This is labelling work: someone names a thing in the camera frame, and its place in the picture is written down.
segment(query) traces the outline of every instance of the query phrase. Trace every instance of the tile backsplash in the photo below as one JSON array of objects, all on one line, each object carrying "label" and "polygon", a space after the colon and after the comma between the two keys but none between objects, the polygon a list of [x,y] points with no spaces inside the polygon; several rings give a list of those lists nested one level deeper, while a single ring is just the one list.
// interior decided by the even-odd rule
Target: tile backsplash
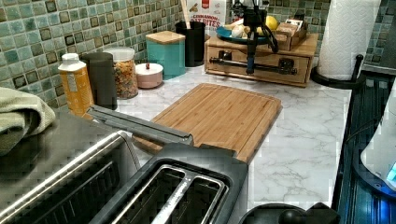
[{"label": "tile backsplash", "polygon": [[[394,8],[383,0],[367,63],[379,63]],[[284,21],[301,9],[320,51],[331,0],[270,0],[268,14]],[[78,54],[125,46],[137,61],[147,58],[145,36],[175,31],[178,0],[0,0],[0,87],[27,91],[50,106],[66,105],[58,66]]]}]

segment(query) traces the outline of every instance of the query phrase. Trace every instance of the paper towel holder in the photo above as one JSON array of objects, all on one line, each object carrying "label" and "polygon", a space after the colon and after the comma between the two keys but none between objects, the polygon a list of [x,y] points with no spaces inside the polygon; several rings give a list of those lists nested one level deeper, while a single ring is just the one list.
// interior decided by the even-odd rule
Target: paper towel holder
[{"label": "paper towel holder", "polygon": [[311,79],[316,83],[341,90],[356,90],[362,86],[366,81],[366,76],[361,74],[358,77],[361,62],[363,61],[363,55],[358,54],[356,56],[356,63],[353,69],[352,78],[350,80],[338,80],[335,78],[325,77],[318,72],[318,68],[314,67],[311,72]]}]

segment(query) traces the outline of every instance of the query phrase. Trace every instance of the white countertop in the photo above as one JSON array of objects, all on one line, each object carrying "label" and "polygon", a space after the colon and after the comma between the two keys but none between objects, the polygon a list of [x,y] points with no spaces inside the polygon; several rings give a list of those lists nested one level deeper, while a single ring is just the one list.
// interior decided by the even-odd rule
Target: white countertop
[{"label": "white countertop", "polygon": [[[135,98],[119,100],[117,111],[151,120],[200,83],[231,86],[274,96],[282,110],[248,171],[248,209],[263,203],[288,203],[308,209],[330,206],[341,152],[350,91],[310,81],[304,88],[213,76],[204,67],[166,80]],[[151,156],[138,150],[141,164]]]}]

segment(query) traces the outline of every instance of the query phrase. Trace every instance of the small wooden drawer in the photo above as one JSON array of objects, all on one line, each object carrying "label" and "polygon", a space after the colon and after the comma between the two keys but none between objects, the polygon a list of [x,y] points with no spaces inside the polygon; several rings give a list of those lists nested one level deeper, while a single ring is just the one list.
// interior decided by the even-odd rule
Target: small wooden drawer
[{"label": "small wooden drawer", "polygon": [[295,74],[283,75],[278,72],[255,69],[254,74],[248,75],[246,67],[210,62],[210,59],[218,58],[219,52],[223,50],[231,52],[233,62],[246,63],[248,57],[247,46],[211,37],[205,43],[205,71],[212,75],[241,77],[305,87],[309,81],[317,40],[318,35],[308,35],[301,45],[295,46],[291,51],[280,50],[278,53],[273,53],[267,46],[258,46],[256,48],[255,64],[278,66],[279,60],[293,60]]}]

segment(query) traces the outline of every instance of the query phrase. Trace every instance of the drawer handle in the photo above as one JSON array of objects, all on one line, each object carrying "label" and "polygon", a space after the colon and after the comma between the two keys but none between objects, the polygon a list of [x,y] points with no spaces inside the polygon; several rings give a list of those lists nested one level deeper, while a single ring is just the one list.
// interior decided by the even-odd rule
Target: drawer handle
[{"label": "drawer handle", "polygon": [[[223,58],[210,58],[210,63],[217,63],[221,65],[231,65],[237,67],[247,67],[247,63],[235,62],[231,60],[231,52],[227,54],[227,57]],[[261,71],[268,71],[279,73],[280,75],[296,75],[297,69],[294,68],[294,60],[293,59],[279,59],[278,66],[273,65],[266,65],[266,64],[257,64],[254,63],[254,69],[261,70]]]}]

